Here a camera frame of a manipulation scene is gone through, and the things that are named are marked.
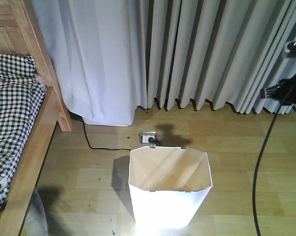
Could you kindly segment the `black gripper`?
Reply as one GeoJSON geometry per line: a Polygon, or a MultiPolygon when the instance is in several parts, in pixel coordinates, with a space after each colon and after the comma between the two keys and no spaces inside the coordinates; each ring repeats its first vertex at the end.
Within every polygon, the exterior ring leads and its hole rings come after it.
{"type": "Polygon", "coordinates": [[[283,105],[296,105],[296,79],[284,79],[277,85],[261,89],[261,98],[271,98],[283,105]]]}

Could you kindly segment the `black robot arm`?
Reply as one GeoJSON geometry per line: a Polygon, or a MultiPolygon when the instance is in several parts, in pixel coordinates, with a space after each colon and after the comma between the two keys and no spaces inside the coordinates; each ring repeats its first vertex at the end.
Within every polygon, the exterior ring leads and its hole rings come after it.
{"type": "MultiPolygon", "coordinates": [[[[296,58],[296,41],[288,41],[283,49],[285,58],[296,58]]],[[[296,105],[296,73],[289,79],[282,79],[276,85],[261,89],[261,98],[271,98],[282,105],[296,105]]]]}

